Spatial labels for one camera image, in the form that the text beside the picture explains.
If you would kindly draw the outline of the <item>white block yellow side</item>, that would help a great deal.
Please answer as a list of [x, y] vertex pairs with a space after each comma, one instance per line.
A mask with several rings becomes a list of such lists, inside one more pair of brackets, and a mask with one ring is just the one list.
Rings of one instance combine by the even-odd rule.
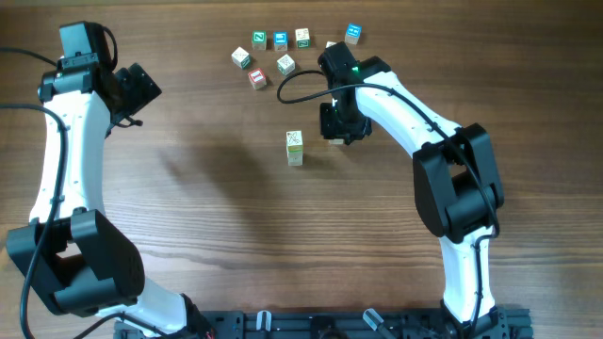
[[286, 151], [288, 153], [297, 153], [303, 151], [302, 132], [287, 131], [286, 134]]

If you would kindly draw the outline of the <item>yellow top block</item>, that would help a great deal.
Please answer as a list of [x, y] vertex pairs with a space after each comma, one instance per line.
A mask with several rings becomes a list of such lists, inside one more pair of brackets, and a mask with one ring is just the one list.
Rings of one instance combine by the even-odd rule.
[[331, 145], [343, 145], [344, 143], [344, 139], [342, 138], [329, 139], [329, 144]]

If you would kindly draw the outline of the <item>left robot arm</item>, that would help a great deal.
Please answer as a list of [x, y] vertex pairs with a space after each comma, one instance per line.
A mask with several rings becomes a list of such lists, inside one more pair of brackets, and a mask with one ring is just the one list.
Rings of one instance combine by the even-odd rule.
[[149, 279], [136, 246], [106, 217], [104, 145], [114, 127], [160, 94], [139, 65], [118, 67], [117, 43], [90, 22], [59, 29], [63, 55], [38, 89], [46, 117], [41, 186], [28, 224], [8, 233], [24, 274], [20, 305], [36, 294], [54, 315], [114, 320], [119, 335], [212, 338], [216, 330], [185, 295]]

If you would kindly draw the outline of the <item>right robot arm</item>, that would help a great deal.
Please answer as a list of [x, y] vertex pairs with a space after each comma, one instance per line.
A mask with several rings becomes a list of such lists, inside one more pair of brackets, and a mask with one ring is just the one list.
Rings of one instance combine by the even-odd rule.
[[320, 107], [320, 133], [349, 145], [378, 123], [409, 154], [416, 210], [442, 249], [444, 306], [458, 324], [476, 324], [495, 305], [488, 245], [504, 203], [489, 135], [439, 116], [384, 61], [358, 61], [344, 42], [327, 47], [318, 65], [333, 96]]

